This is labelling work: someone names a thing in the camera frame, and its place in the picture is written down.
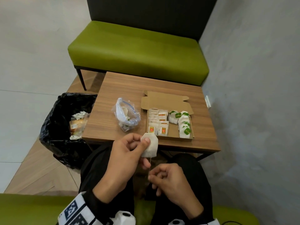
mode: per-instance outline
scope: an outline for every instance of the person's left hand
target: person's left hand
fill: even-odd
[[[109,203],[123,189],[133,176],[140,162],[143,169],[150,168],[147,158],[141,158],[142,153],[150,144],[150,139],[142,141],[141,135],[130,133],[114,141],[110,153],[107,170],[93,189],[94,195],[103,203]]]

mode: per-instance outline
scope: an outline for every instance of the table top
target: table top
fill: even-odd
[[[131,132],[143,135],[146,132],[147,119],[147,111],[141,109],[144,90],[188,96],[187,102],[194,112],[191,115],[194,139],[190,141],[159,139],[159,145],[171,146],[174,151],[220,151],[201,87],[115,72],[106,73],[82,138],[86,141],[104,142],[120,139]],[[138,126],[127,132],[123,132],[119,127],[111,111],[120,97],[134,103],[135,109],[141,113]]]

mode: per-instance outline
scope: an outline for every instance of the black garbage bag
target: black garbage bag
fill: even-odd
[[[97,95],[63,93],[58,96],[40,130],[40,142],[62,164],[80,169],[91,149],[83,139],[70,140],[69,121],[73,114],[91,113]]]

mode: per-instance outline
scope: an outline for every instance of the open cardboard box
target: open cardboard box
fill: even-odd
[[[141,108],[147,110],[147,120],[146,121],[146,133],[148,132],[149,125],[149,109],[156,108],[159,110],[177,110],[178,112],[187,111],[189,115],[194,112],[188,102],[187,96],[172,95],[166,93],[160,93],[155,91],[144,91],[146,96],[142,97]],[[168,139],[168,140],[191,140],[194,138],[192,120],[190,118],[190,138],[180,138],[178,125],[169,123],[168,136],[157,136],[158,139]]]

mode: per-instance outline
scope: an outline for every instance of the gray wall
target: gray wall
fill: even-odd
[[[300,0],[218,0],[200,45],[222,151],[201,163],[214,204],[300,222]]]

